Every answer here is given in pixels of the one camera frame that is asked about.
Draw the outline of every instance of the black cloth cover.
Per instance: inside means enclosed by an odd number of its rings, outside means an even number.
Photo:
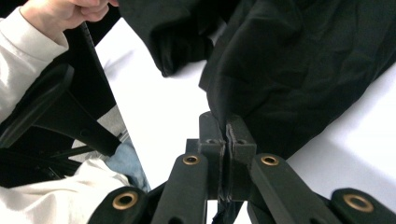
[[[395,60],[395,0],[120,0],[121,16],[164,76],[205,58],[202,31],[227,28],[200,87],[224,129],[244,118],[259,146],[288,158],[338,118]]]
[[[146,44],[164,77],[207,59],[213,43],[205,31],[216,19],[211,0],[120,0],[120,14]]]

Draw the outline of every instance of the finger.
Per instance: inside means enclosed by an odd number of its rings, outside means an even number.
[[[87,15],[83,15],[85,21],[99,21],[101,20],[108,12],[108,5],[102,8],[98,12],[89,13]]]
[[[81,14],[88,15],[90,13],[96,13],[102,11],[103,8],[107,7],[107,1],[102,1],[99,6],[96,7],[82,7]]]
[[[118,0],[108,0],[108,3],[113,7],[118,7],[120,5]]]
[[[79,7],[98,7],[101,0],[69,0],[70,3]]]

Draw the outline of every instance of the white surface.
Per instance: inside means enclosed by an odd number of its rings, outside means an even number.
[[[198,138],[198,117],[209,110],[198,82],[205,62],[164,78],[143,42],[121,19],[97,46],[125,125],[152,188],[167,180],[187,138]],[[352,187],[396,212],[396,68],[289,159],[317,193]],[[216,212],[210,204],[208,216]],[[235,223],[247,223],[243,212]]]

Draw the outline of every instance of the person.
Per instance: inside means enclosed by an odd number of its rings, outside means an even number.
[[[63,31],[101,20],[108,4],[116,7],[118,2],[29,0],[0,19],[0,122],[44,68],[68,50]],[[132,142],[127,140],[106,161],[86,160],[65,179],[0,187],[0,217],[3,223],[87,223],[110,191],[131,184],[149,191]]]

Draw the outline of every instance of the white sleeve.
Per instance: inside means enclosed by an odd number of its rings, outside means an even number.
[[[0,19],[0,123],[43,69],[67,50],[63,34],[50,40],[24,19],[19,7]]]
[[[14,189],[0,187],[2,223],[87,223],[109,192],[129,186],[100,159],[82,163],[74,176]]]

